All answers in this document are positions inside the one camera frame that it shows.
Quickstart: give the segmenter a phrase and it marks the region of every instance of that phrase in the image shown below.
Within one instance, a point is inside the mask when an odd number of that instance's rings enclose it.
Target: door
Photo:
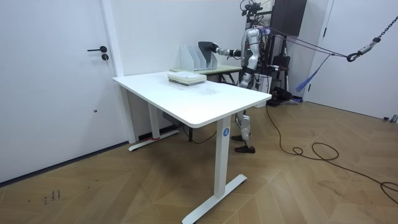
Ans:
[[[100,0],[0,1],[0,182],[127,140]]]
[[[396,0],[334,0],[322,47],[346,55],[358,51],[398,16],[397,9]],[[330,57],[305,99],[377,118],[398,114],[397,38],[398,23],[355,62]],[[325,55],[317,55],[318,67]]]

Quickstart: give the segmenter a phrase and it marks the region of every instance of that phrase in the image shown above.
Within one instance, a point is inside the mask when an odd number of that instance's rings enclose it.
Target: desk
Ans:
[[[236,85],[234,78],[232,77],[231,73],[233,72],[240,72],[242,70],[242,67],[236,67],[236,66],[230,66],[230,65],[218,65],[217,69],[211,69],[211,70],[200,70],[200,71],[188,71],[184,70],[181,68],[173,68],[170,69],[171,72],[193,72],[193,73],[198,73],[206,76],[218,76],[218,82],[224,82],[226,83],[226,80],[223,75],[228,75],[229,78],[232,81],[232,85]],[[193,139],[193,129],[189,128],[189,138],[188,140],[192,142]]]
[[[148,102],[153,138],[143,142],[145,144],[178,132],[172,131],[160,136],[157,109],[163,110],[191,128],[200,128],[217,121],[214,195],[182,220],[183,224],[192,224],[247,179],[240,174],[226,184],[231,115],[269,100],[271,95],[209,81],[193,86],[183,86],[169,82],[167,73],[159,72],[113,79]]]

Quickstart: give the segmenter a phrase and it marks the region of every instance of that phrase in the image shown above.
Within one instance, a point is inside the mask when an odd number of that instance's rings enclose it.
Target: book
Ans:
[[[170,72],[167,74],[167,77],[169,78],[170,82],[175,82],[186,86],[196,85],[207,80],[206,75],[192,72]]]

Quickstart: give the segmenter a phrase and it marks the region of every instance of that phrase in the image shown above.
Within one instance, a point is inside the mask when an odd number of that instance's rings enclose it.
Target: herringbone floor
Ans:
[[[340,151],[336,163],[398,182],[398,124],[311,103],[269,111],[286,149],[300,146],[313,156],[310,144],[321,141]],[[376,183],[281,152],[265,108],[248,113],[257,153],[237,154],[233,148],[240,144],[231,142],[228,181],[238,174],[248,180],[198,223],[398,223],[398,205]],[[214,131],[215,124],[196,129],[194,138]],[[196,145],[180,133],[135,152],[123,146],[8,185],[0,189],[0,223],[181,223],[212,195],[215,141]]]

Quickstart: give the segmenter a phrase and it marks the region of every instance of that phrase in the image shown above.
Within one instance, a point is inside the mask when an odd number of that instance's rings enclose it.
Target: metal hook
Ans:
[[[361,52],[356,52],[356,53],[350,54],[350,55],[347,56],[347,61],[348,62],[353,62],[361,55],[362,55]]]

